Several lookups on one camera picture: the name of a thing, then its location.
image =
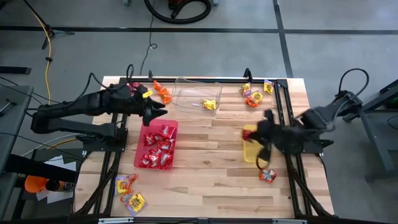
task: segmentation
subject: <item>yellow cable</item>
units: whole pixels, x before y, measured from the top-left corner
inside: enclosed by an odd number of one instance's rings
[[[42,21],[40,21],[40,19],[36,16],[36,14],[33,11],[32,11],[32,13],[36,17],[36,19],[40,23],[40,25],[42,26],[44,34],[47,37],[47,42],[49,43],[49,58],[51,58],[51,40],[50,40],[49,34],[45,30],[45,27],[44,27]],[[51,93],[50,93],[49,82],[47,81],[47,74],[49,72],[49,67],[50,67],[50,61],[47,61],[47,66],[45,68],[45,86],[47,87],[47,94],[49,96],[49,104],[50,104],[50,102],[51,102]]]
[[[68,142],[71,142],[71,141],[75,141],[75,140],[77,140],[77,138],[67,139],[67,140],[64,140],[64,141],[62,141],[62,142],[58,142],[58,143],[56,143],[55,145],[49,147],[48,149],[53,149],[53,148],[55,148],[55,147],[57,147],[57,146],[60,146],[60,145],[62,145],[62,144],[65,144],[65,143],[68,143]]]

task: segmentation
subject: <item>wooden tabletop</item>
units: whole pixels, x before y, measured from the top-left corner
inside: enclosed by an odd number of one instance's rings
[[[104,77],[103,84],[118,83],[119,77]],[[304,80],[288,79],[294,115],[309,107]],[[152,89],[152,83],[143,83]],[[174,84],[164,84],[172,93]],[[178,121],[174,166],[171,171],[137,169],[133,166],[141,118],[131,115],[127,128],[129,136],[122,154],[119,175],[138,174],[133,189],[140,192],[148,206],[137,216],[142,217],[228,217],[228,218],[292,218],[294,217],[286,163],[283,154],[272,149],[270,169],[278,173],[273,184],[260,181],[255,164],[243,159],[241,131],[245,124],[256,124],[263,111],[274,110],[275,96],[264,94],[258,108],[245,104],[240,84],[222,84],[221,104],[215,116],[184,113],[169,103],[168,113],[161,119]],[[252,85],[261,90],[262,85]],[[282,104],[285,108],[283,93]],[[155,93],[153,100],[161,101]],[[110,115],[94,117],[95,124],[111,121]],[[93,152],[83,163],[76,186],[75,210],[89,199],[97,187],[103,152]],[[325,210],[333,213],[325,170],[315,155],[302,155],[307,185]],[[300,208],[304,211],[301,190],[297,191]],[[106,204],[108,189],[104,190],[101,211]],[[131,216],[115,196],[112,216]]]

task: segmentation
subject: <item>concrete floor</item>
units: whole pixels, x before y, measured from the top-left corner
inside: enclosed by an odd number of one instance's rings
[[[31,1],[38,13],[53,26],[149,27],[151,15],[140,0],[124,7],[122,0],[41,0]],[[280,0],[286,29],[398,29],[398,2],[394,0]],[[157,9],[169,14],[165,1]],[[202,9],[191,3],[182,11],[189,16]],[[37,26],[22,1],[11,1],[0,11],[0,25]],[[154,27],[174,27],[155,19]],[[220,0],[203,21],[181,27],[276,29],[272,0]],[[129,63],[139,71],[148,45],[149,33],[77,32],[57,37],[53,43],[53,63],[49,72],[52,99],[72,100],[83,89],[88,74],[124,75]],[[286,35],[295,78],[304,78],[312,106],[329,103],[338,89],[340,76],[359,67],[371,76],[361,95],[365,102],[398,76],[396,35]],[[44,58],[40,47],[42,32],[0,31],[0,64],[28,66],[32,73],[1,75],[20,85],[32,85],[46,95]],[[259,77],[286,77],[278,34],[153,33],[158,48],[150,50],[144,74],[240,77],[246,67]],[[362,87],[360,73],[348,76],[343,88]],[[99,87],[90,85],[88,91]],[[30,107],[37,104],[33,101]],[[90,122],[87,116],[73,119]],[[36,135],[26,117],[20,134],[40,142],[63,133]],[[368,184],[364,175],[377,170],[379,161],[370,147],[363,125],[354,120],[336,123],[336,131],[324,134],[335,141],[325,151],[328,183],[335,213],[340,217],[380,222],[398,220],[397,179]],[[35,144],[18,140],[14,154],[22,154]]]

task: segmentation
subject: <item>black hose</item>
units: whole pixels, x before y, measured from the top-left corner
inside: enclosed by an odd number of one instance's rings
[[[192,18],[176,19],[175,17],[179,14],[181,9],[186,4],[191,3],[193,1],[199,1],[199,2],[202,2],[203,4],[205,4],[206,5],[206,10],[203,13],[201,13],[200,15],[194,16]],[[145,5],[147,6],[149,12],[152,13],[152,15],[154,15],[156,18],[160,19],[161,21],[169,23],[169,24],[190,24],[190,23],[193,23],[193,22],[198,22],[198,21],[204,19],[211,11],[211,3],[210,3],[209,0],[182,0],[177,5],[177,7],[173,10],[171,18],[168,18],[168,17],[160,15],[157,11],[155,11],[155,9],[150,4],[149,0],[144,0],[144,2],[145,2]]]

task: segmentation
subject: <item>yellow tray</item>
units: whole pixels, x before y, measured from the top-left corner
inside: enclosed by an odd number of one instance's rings
[[[247,124],[243,127],[244,130],[255,131],[257,126],[254,124]],[[256,157],[263,146],[257,141],[253,142],[243,140],[243,157],[246,162],[256,162]]]

